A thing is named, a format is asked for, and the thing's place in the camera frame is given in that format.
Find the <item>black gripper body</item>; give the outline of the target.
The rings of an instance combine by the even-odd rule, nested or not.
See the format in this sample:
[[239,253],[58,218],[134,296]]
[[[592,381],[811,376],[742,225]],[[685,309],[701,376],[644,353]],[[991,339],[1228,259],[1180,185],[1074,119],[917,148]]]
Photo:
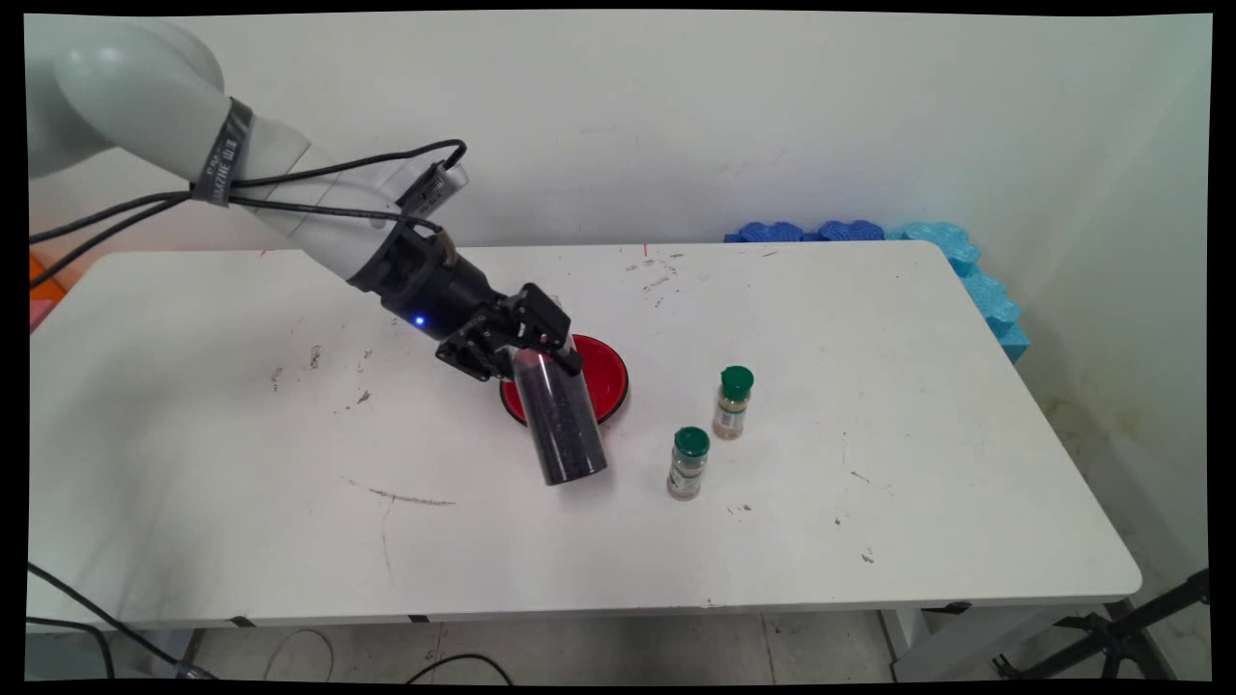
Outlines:
[[503,298],[441,235],[424,236],[407,223],[396,224],[349,284],[379,296],[384,309],[436,343]]

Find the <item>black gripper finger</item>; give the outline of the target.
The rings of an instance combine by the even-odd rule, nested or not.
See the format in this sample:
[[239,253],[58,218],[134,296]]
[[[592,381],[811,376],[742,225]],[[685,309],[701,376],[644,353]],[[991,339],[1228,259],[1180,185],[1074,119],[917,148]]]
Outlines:
[[477,381],[512,381],[512,352],[520,348],[520,326],[501,312],[478,312],[438,343],[435,357]]
[[552,296],[534,283],[525,283],[498,302],[497,359],[504,378],[515,373],[517,352],[530,350],[559,365],[565,373],[582,373],[583,359],[574,348],[571,322]]

